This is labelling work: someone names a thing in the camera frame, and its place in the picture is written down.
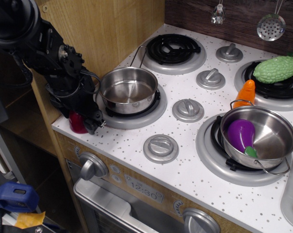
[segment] oven knob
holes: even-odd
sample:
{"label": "oven knob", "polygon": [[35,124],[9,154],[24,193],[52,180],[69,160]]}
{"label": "oven knob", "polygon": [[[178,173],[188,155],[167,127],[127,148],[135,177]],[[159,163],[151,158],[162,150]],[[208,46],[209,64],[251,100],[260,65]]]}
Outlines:
{"label": "oven knob", "polygon": [[80,156],[80,163],[83,165],[80,172],[80,177],[86,181],[96,176],[98,178],[104,177],[108,174],[108,168],[105,164],[94,154],[83,152]]}
{"label": "oven knob", "polygon": [[220,233],[219,224],[208,214],[195,208],[186,208],[183,213],[185,233]]}
{"label": "oven knob", "polygon": [[172,137],[158,134],[145,141],[143,152],[148,160],[157,164],[166,164],[178,156],[179,147]]}
{"label": "oven knob", "polygon": [[217,90],[225,85],[225,78],[214,68],[200,72],[196,77],[196,83],[202,88]]}
{"label": "oven knob", "polygon": [[243,52],[236,48],[235,44],[230,44],[229,46],[224,46],[216,51],[215,56],[222,62],[235,63],[239,62],[243,58]]}
{"label": "oven knob", "polygon": [[172,107],[172,115],[182,122],[192,123],[202,119],[204,108],[195,100],[179,100]]}

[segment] pot handle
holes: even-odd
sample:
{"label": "pot handle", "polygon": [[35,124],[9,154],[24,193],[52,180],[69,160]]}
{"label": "pot handle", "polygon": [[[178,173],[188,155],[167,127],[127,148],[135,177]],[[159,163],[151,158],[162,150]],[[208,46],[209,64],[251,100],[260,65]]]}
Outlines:
{"label": "pot handle", "polygon": [[273,173],[273,172],[269,172],[269,171],[267,171],[264,167],[263,167],[263,165],[258,161],[258,160],[255,160],[255,162],[258,162],[259,163],[259,165],[262,167],[262,169],[263,169],[263,171],[265,172],[265,173],[267,173],[267,174],[272,174],[272,175],[283,175],[283,174],[286,174],[288,171],[290,171],[290,165],[289,165],[289,163],[288,163],[288,160],[287,160],[287,158],[285,158],[285,160],[286,160],[286,163],[287,163],[287,166],[288,166],[288,170],[286,170],[286,171],[284,171],[284,172],[281,172],[281,173]]}
{"label": "pot handle", "polygon": [[136,51],[136,53],[135,53],[135,55],[134,55],[134,57],[133,57],[133,60],[132,60],[132,62],[131,62],[131,64],[130,64],[130,66],[132,65],[133,61],[135,60],[136,55],[137,55],[139,49],[142,48],[142,47],[145,47],[146,50],[145,50],[145,53],[143,54],[143,57],[142,57],[142,60],[141,60],[140,66],[139,66],[139,68],[141,68],[141,66],[142,66],[142,62],[143,62],[143,60],[144,60],[144,58],[145,58],[145,56],[146,56],[146,53],[147,53],[147,47],[146,47],[145,45],[141,45],[141,46],[138,47],[138,49],[137,49],[137,51]]}
{"label": "pot handle", "polygon": [[235,102],[239,102],[239,101],[244,101],[244,102],[248,102],[250,103],[250,105],[254,106],[253,103],[251,101],[248,101],[248,100],[234,100],[230,103],[230,108],[233,109],[233,103]]}

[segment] orange carrot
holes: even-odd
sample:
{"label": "orange carrot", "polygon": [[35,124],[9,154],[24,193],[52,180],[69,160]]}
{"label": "orange carrot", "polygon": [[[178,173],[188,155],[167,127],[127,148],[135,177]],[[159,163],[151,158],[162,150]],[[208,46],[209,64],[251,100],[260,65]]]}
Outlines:
{"label": "orange carrot", "polygon": [[[239,91],[236,99],[237,100],[248,100],[252,104],[254,104],[254,98],[255,98],[255,83],[253,80],[250,79],[244,83],[244,86]],[[233,108],[237,108],[240,106],[246,106],[246,105],[251,105],[251,104],[248,102],[245,102],[245,101],[238,101],[238,102],[234,103]]]}

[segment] oven handle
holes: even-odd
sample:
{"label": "oven handle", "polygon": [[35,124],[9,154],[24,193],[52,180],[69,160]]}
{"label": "oven handle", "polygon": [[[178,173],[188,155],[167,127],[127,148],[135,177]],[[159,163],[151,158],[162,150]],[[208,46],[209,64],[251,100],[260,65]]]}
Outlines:
{"label": "oven handle", "polygon": [[73,190],[74,194],[80,201],[95,211],[102,212],[103,214],[111,217],[114,221],[125,226],[127,229],[130,229],[132,232],[158,233],[156,230],[150,228],[130,215],[131,206],[127,201],[119,198],[91,181],[85,181],[80,178],[75,183]]}

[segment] slotted spoon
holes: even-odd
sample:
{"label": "slotted spoon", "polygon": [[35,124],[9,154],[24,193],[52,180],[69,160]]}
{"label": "slotted spoon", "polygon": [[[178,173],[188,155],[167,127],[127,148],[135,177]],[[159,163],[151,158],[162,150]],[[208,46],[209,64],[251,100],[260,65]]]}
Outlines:
{"label": "slotted spoon", "polygon": [[284,19],[278,15],[283,0],[281,0],[279,8],[278,2],[279,0],[277,0],[275,13],[264,16],[257,25],[258,35],[263,40],[277,40],[283,35],[284,31],[286,30],[286,23]]}

